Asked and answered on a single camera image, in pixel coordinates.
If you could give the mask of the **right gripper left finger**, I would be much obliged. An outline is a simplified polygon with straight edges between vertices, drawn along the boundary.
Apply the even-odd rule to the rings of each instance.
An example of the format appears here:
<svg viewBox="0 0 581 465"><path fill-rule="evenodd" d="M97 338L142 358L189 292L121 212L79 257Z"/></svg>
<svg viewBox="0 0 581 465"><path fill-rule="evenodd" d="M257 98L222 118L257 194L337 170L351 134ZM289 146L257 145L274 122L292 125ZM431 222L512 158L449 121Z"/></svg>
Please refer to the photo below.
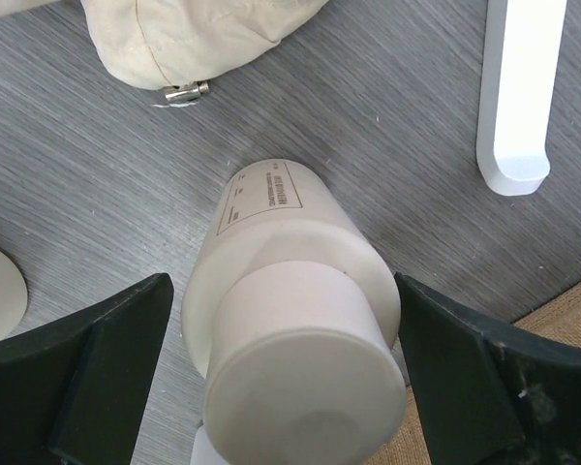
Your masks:
<svg viewBox="0 0 581 465"><path fill-rule="evenodd" d="M173 297L157 273L0 341L0 464L130 463Z"/></svg>

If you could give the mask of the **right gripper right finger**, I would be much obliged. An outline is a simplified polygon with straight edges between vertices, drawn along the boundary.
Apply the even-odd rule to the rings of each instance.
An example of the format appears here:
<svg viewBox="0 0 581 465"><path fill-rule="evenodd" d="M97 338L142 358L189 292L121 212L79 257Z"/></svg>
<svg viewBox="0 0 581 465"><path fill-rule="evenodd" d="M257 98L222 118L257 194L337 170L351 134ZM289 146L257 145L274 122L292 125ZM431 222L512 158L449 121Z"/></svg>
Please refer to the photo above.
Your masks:
<svg viewBox="0 0 581 465"><path fill-rule="evenodd" d="M400 341L434 464L581 464L581 349L395 276Z"/></svg>

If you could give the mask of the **cream bottle beige cap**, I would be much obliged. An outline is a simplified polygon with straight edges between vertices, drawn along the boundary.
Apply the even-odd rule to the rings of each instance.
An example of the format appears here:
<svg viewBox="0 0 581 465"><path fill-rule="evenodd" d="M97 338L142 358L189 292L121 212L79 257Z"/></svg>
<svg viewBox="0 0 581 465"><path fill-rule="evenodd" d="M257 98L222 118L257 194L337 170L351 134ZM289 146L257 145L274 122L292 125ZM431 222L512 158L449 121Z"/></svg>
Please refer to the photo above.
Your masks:
<svg viewBox="0 0 581 465"><path fill-rule="evenodd" d="M183 297L205 380L195 464L360 464L406 409L393 274L321 179L284 159L226 185Z"/></svg>

